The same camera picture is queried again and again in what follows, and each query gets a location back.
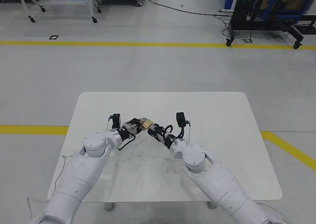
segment black cable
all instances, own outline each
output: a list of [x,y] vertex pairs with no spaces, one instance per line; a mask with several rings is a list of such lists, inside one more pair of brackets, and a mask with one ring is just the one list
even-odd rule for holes
[[108,130],[109,120],[110,120],[110,118],[108,118],[108,121],[107,121],[107,128],[106,128],[106,130]]
[[164,131],[166,132],[170,128],[170,133],[173,131],[173,126],[170,124],[167,127],[165,127]]
[[285,40],[290,34],[284,34],[284,35],[279,35],[279,31],[276,32],[276,35],[272,35],[273,38],[280,38],[282,40]]
[[190,128],[191,128],[191,126],[190,126],[190,123],[189,123],[189,137],[188,137],[188,144],[190,144]]
[[184,137],[184,127],[182,127],[182,129],[180,130],[180,133],[177,136],[177,138],[183,138],[183,137]]
[[190,14],[195,14],[195,15],[202,15],[202,16],[226,16],[226,17],[231,17],[229,15],[218,15],[218,14],[207,14],[207,13],[198,13],[198,12],[188,12],[188,11],[184,11],[184,10],[179,10],[177,8],[172,8],[172,7],[169,7],[169,6],[165,6],[163,4],[158,4],[156,2],[153,2],[152,0],[149,0],[151,3],[153,4],[156,4],[158,6],[163,6],[163,7],[166,7],[166,8],[170,8],[171,10],[176,10],[176,11],[179,11],[179,12],[185,12],[185,13],[190,13]]
[[124,144],[124,146],[122,148],[119,148],[118,150],[121,151],[126,145],[130,144],[131,142],[133,142],[136,139],[136,136],[134,134],[132,134],[131,132],[128,132],[131,136],[133,136],[133,139],[130,140],[129,142],[127,142],[126,144]]

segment electrical cable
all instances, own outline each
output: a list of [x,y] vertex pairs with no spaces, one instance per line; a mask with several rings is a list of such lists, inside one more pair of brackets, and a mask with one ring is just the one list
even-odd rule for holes
[[[73,156],[73,155],[70,155],[70,156],[62,155],[62,158],[64,158],[63,166],[62,166],[61,172],[59,173],[57,179],[55,180],[55,188],[53,189],[53,193],[51,194],[50,198],[52,198],[53,194],[56,192],[57,181],[58,181],[59,177],[62,175],[63,169],[64,169],[64,167],[66,165],[66,159],[70,158],[71,156]],[[49,202],[50,199],[48,199],[48,200],[37,200],[37,199],[32,198],[32,197],[27,197],[27,206],[29,207],[29,210],[30,210],[30,220],[31,220],[32,219],[32,209],[31,209],[30,199],[34,200],[34,201],[36,201],[38,203],[46,203],[46,202]]]
[[165,127],[164,131],[166,132],[168,128],[170,128],[170,133],[171,133],[173,131],[173,125],[170,124],[167,127]]
[[183,138],[184,137],[184,127],[182,127],[179,135],[177,136],[177,138]]
[[290,33],[284,34],[284,35],[279,35],[279,31],[276,32],[276,35],[272,35],[273,38],[280,38],[285,40],[288,36],[290,35]]
[[158,6],[163,6],[163,7],[166,7],[166,8],[170,8],[171,10],[176,10],[176,11],[179,11],[179,12],[185,12],[185,13],[190,13],[190,14],[195,14],[195,15],[202,15],[202,16],[226,16],[226,17],[231,17],[229,15],[218,15],[218,14],[207,14],[207,13],[198,13],[198,12],[188,12],[188,11],[184,11],[184,10],[179,10],[177,8],[172,8],[172,7],[169,7],[169,6],[166,6],[164,4],[159,4],[159,3],[156,3],[156,2],[153,2],[152,0],[149,0],[151,3],[153,4],[156,4]]
[[62,155],[62,158],[64,158],[63,166],[62,166],[61,172],[59,173],[59,175],[58,175],[58,177],[57,177],[57,179],[56,179],[56,181],[55,181],[55,188],[53,189],[53,192],[52,192],[52,194],[51,194],[51,197],[50,197],[50,198],[52,198],[53,194],[56,192],[56,188],[57,188],[57,181],[58,181],[59,177],[62,175],[62,172],[63,172],[64,166],[66,166],[66,159],[67,159],[67,158],[70,158],[71,156],[73,156],[73,155],[70,155],[70,156],[65,156],[65,155]]
[[30,200],[34,200],[38,203],[46,203],[46,202],[49,202],[50,200],[37,200],[35,198],[32,198],[32,197],[27,197],[27,206],[29,206],[29,210],[30,210],[30,220],[32,219],[32,209],[31,209],[31,204],[30,204]]
[[292,222],[291,222],[286,216],[284,216],[284,214],[282,214],[281,212],[279,212],[277,209],[275,209],[275,208],[273,208],[273,207],[271,207],[271,206],[269,206],[269,205],[267,205],[267,204],[264,204],[264,203],[257,203],[257,204],[261,204],[261,205],[263,205],[263,206],[266,206],[266,207],[271,208],[272,210],[274,210],[275,212],[279,213],[280,215],[282,215],[282,216],[286,219],[286,220],[283,220],[284,222],[286,222],[286,223],[288,223],[288,224],[292,224]]
[[128,132],[131,136],[133,136],[133,139],[130,140],[129,142],[127,142],[126,144],[124,144],[124,146],[122,148],[119,148],[118,150],[121,151],[126,145],[130,144],[131,142],[133,142],[136,139],[136,136],[134,134],[132,134],[131,132]]
[[107,121],[107,128],[106,128],[106,130],[108,130],[109,120],[110,120],[110,118],[108,118],[108,121]]
[[189,137],[188,137],[188,144],[190,144],[190,128],[191,128],[191,126],[190,126],[190,123],[189,123]]

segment white cable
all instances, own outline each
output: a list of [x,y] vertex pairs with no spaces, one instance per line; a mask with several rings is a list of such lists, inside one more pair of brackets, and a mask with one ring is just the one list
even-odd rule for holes
[[32,219],[32,209],[31,209],[30,199],[34,200],[34,201],[36,201],[38,203],[46,203],[46,202],[49,202],[52,199],[53,194],[56,192],[57,181],[58,181],[59,177],[62,175],[63,169],[64,169],[64,167],[66,165],[66,158],[70,158],[71,156],[72,155],[70,155],[70,156],[62,155],[62,158],[64,158],[63,166],[62,166],[61,172],[59,173],[59,175],[58,175],[58,177],[57,177],[57,179],[55,181],[55,188],[53,189],[53,193],[52,193],[50,199],[42,201],[42,200],[37,200],[37,199],[32,198],[32,197],[27,197],[27,206],[29,207],[29,210],[30,210],[30,220]]
[[57,181],[58,181],[59,177],[61,176],[61,174],[62,174],[62,172],[63,172],[64,166],[66,166],[66,158],[70,158],[71,156],[72,156],[72,155],[70,155],[70,156],[62,155],[62,158],[64,158],[63,166],[62,166],[61,172],[59,173],[59,175],[58,175],[58,177],[57,177],[57,179],[56,179],[56,181],[55,181],[55,188],[53,189],[53,192],[52,192],[52,194],[51,194],[50,199],[52,199],[53,194],[56,192]]
[[42,200],[37,200],[37,199],[32,198],[32,197],[27,197],[27,205],[29,206],[29,210],[30,210],[30,220],[32,219],[32,209],[31,209],[31,205],[30,205],[30,200],[29,199],[34,200],[34,201],[36,201],[38,203],[46,203],[46,202],[50,201],[50,200],[42,201]]
[[282,214],[281,212],[279,212],[277,209],[275,209],[275,208],[273,208],[273,207],[271,207],[271,206],[269,206],[269,205],[267,205],[267,204],[264,204],[264,203],[257,203],[257,204],[262,204],[263,206],[266,206],[266,207],[271,208],[271,209],[274,210],[275,212],[277,212],[277,213],[279,213],[280,215],[282,215],[285,219],[287,219],[287,220],[283,220],[284,222],[286,222],[287,224],[292,224],[292,222],[291,222],[286,216],[284,216],[284,214]]

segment small object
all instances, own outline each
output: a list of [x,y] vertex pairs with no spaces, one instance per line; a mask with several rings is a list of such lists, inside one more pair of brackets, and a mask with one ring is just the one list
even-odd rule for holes
[[187,125],[187,121],[185,120],[183,112],[178,112],[175,117],[179,128],[184,128]]
[[216,209],[218,206],[212,202],[206,202],[207,203],[207,207],[211,210]]
[[119,128],[120,127],[120,114],[113,114],[109,117],[109,119],[112,119],[112,128]]
[[152,124],[153,124],[153,121],[147,119],[147,120],[142,124],[142,127],[144,127],[144,129],[148,129]]
[[114,209],[114,203],[113,202],[106,202],[104,203],[104,210],[106,212],[111,212]]
[[58,35],[51,35],[49,40],[57,40],[58,39]]
[[243,39],[244,43],[246,44],[252,44],[253,43],[253,40],[251,38],[249,39]]
[[226,46],[230,46],[231,45],[231,40],[229,40],[228,38],[226,38]]
[[294,49],[298,49],[302,44],[300,44],[299,42],[295,41],[295,44],[294,44]]
[[141,1],[137,1],[135,6],[136,7],[141,7],[142,6],[142,2]]

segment table leg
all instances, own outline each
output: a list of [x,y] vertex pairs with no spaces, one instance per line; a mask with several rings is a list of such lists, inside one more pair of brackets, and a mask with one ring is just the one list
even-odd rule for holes
[[212,202],[206,202],[209,209],[216,209],[218,206]]
[[111,212],[114,208],[114,203],[113,202],[107,202],[107,203],[104,203],[104,210],[106,212]]

